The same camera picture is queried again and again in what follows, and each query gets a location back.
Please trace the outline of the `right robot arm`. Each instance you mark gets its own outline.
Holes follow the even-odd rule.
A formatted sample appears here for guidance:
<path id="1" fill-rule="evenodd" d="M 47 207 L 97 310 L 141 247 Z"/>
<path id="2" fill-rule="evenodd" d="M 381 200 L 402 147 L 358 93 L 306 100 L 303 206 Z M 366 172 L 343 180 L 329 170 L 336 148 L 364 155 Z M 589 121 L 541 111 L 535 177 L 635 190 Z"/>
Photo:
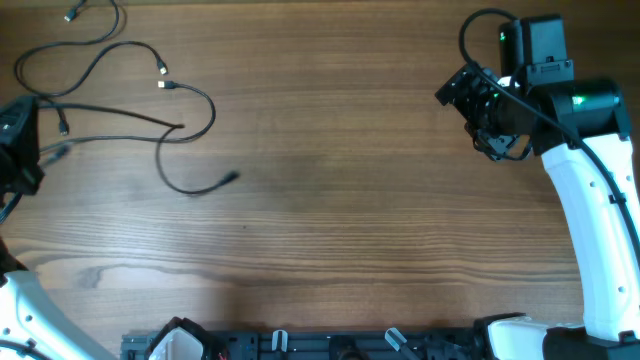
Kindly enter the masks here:
<path id="1" fill-rule="evenodd" d="M 579 325 L 522 313 L 475 323 L 479 359 L 635 359 L 639 355 L 639 198 L 631 120 L 618 85 L 578 80 L 558 15 L 503 13 L 501 71 L 467 59 L 437 99 L 462 115 L 492 161 L 538 156 L 565 214 L 583 292 Z"/>

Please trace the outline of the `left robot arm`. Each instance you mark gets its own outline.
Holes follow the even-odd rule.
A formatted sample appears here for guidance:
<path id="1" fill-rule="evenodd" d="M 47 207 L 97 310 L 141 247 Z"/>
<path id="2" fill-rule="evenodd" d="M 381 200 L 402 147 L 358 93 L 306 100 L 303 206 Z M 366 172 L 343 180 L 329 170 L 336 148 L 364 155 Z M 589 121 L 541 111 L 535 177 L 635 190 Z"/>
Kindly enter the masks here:
<path id="1" fill-rule="evenodd" d="M 39 101 L 19 97 L 1 108 L 1 220 L 44 177 L 38 137 Z M 148 345 L 146 359 L 216 359 L 206 334 L 172 319 Z M 50 299 L 38 275 L 1 246 L 1 357 L 111 359 L 113 354 L 71 322 Z"/>

